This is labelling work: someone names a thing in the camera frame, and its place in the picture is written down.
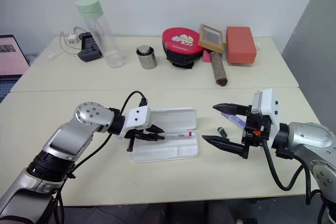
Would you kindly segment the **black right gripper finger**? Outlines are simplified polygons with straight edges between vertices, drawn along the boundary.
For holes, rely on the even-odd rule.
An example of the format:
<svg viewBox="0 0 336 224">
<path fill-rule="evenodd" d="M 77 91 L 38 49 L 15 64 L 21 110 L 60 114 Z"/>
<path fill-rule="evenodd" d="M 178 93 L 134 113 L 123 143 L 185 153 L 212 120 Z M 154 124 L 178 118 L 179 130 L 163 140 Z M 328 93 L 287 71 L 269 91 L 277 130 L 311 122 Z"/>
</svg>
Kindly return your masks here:
<svg viewBox="0 0 336 224">
<path fill-rule="evenodd" d="M 243 115 L 247 116 L 249 113 L 249 106 L 233 104 L 233 103 L 220 103 L 213 106 L 213 109 L 229 115 Z"/>
<path fill-rule="evenodd" d="M 228 138 L 222 137 L 222 136 L 215 136 L 215 135 L 202 135 L 202 138 L 213 145 L 214 147 L 230 152 L 236 155 L 239 155 L 240 157 L 247 159 L 249 154 L 249 147 L 245 146 L 243 144 L 238 144 L 231 142 Z"/>
</svg>

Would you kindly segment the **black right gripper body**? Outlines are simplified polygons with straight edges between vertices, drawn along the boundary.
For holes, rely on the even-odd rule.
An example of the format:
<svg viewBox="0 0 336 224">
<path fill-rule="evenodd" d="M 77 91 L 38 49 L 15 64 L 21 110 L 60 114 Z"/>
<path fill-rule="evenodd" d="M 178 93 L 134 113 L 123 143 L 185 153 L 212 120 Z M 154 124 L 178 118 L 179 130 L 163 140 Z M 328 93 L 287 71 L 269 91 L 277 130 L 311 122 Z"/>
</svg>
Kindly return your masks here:
<svg viewBox="0 0 336 224">
<path fill-rule="evenodd" d="M 263 146 L 263 140 L 268 141 L 270 138 L 271 124 L 270 116 L 262 115 L 260 112 L 253 113 L 252 106 L 249 105 L 242 135 L 243 145 L 246 148 Z"/>
</svg>

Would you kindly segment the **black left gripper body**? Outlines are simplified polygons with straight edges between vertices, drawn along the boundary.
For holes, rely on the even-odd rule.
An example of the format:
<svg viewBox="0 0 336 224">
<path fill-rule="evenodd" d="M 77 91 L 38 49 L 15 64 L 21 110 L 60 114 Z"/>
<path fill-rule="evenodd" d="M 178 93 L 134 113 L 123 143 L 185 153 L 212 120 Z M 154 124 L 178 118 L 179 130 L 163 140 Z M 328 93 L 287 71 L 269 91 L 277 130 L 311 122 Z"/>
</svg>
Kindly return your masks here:
<svg viewBox="0 0 336 224">
<path fill-rule="evenodd" d="M 127 152 L 132 152 L 133 151 L 134 142 L 135 142 L 136 138 L 138 138 L 140 140 L 145 140 L 145 141 L 150 141 L 151 140 L 150 136 L 148 134 L 144 133 L 144 130 L 136 130 L 136 129 L 132 129 L 132 130 L 127 131 L 124 138 L 129 140 Z"/>
</svg>

